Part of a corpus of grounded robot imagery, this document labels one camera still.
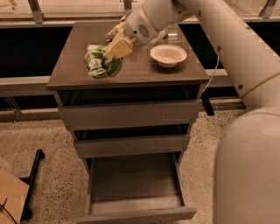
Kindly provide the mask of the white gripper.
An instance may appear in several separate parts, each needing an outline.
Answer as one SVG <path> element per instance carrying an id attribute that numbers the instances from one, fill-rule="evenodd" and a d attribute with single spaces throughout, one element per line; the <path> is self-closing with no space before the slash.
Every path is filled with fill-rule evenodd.
<path id="1" fill-rule="evenodd" d="M 128 15 L 124 23 L 123 29 L 127 36 L 119 32 L 115 36 L 110 34 L 105 37 L 108 45 L 105 47 L 103 57 L 120 59 L 132 53 L 134 42 L 137 45 L 150 43 L 159 34 L 157 20 L 157 10 L 138 7 Z"/>

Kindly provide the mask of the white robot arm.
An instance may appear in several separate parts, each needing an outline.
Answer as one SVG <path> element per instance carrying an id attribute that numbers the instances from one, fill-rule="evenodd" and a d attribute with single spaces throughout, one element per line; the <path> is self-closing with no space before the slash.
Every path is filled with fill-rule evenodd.
<path id="1" fill-rule="evenodd" d="M 218 144 L 213 223 L 280 224 L 280 57 L 224 0 L 145 0 L 105 55 L 126 56 L 190 16 L 199 20 L 247 110 Z"/>

